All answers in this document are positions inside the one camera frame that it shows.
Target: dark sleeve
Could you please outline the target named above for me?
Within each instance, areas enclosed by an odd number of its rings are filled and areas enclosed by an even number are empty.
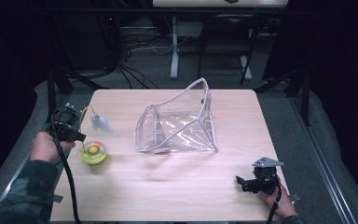
[[[307,222],[302,217],[290,216],[290,217],[286,217],[283,220],[282,224],[307,224]]]
[[[46,161],[29,161],[0,202],[0,223],[48,223],[58,169]]]

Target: transparent plastic piece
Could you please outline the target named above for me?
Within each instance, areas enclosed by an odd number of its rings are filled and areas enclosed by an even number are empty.
[[[208,84],[200,78],[172,99],[149,105],[136,126],[137,150],[217,152],[211,101]]]

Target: hand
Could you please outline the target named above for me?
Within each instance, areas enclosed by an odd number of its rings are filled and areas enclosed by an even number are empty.
[[[298,216],[296,209],[293,207],[292,202],[290,201],[289,195],[287,194],[286,188],[281,185],[282,196],[278,205],[275,214],[283,218],[290,216]],[[269,207],[275,203],[278,194],[278,187],[275,187],[275,191],[272,195],[268,195],[263,191],[260,191],[260,198],[267,203]]]
[[[60,142],[63,150],[71,149],[75,146],[73,142]],[[40,132],[36,135],[33,141],[32,152],[30,160],[55,162],[59,158],[57,147],[54,143],[53,137],[46,132]]]

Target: chair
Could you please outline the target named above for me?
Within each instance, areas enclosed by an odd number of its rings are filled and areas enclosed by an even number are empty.
[[[202,66],[202,58],[206,54],[220,54],[225,56],[225,59],[228,55],[235,55],[240,60],[241,66],[230,66],[228,68],[242,69],[242,85],[252,58],[258,32],[266,22],[267,20],[260,16],[232,14],[219,14],[206,20],[200,34],[197,78],[200,78],[201,68],[228,67],[226,64],[224,66]]]

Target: light wood surface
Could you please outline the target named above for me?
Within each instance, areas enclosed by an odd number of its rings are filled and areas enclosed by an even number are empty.
[[[286,7],[288,0],[153,0],[154,7]]]
[[[269,209],[257,194],[242,192],[235,176],[254,179],[252,163],[261,157],[277,160],[254,91],[211,90],[217,153],[137,152],[134,131],[147,105],[162,103],[180,90],[100,90],[90,101],[107,118],[112,133],[92,129],[89,109],[81,132],[85,143],[103,142],[108,156],[98,165],[79,158],[81,143],[72,149],[71,166],[84,221],[247,221],[266,220]],[[278,175],[285,185],[282,169]],[[62,172],[51,220],[74,220],[67,175]]]

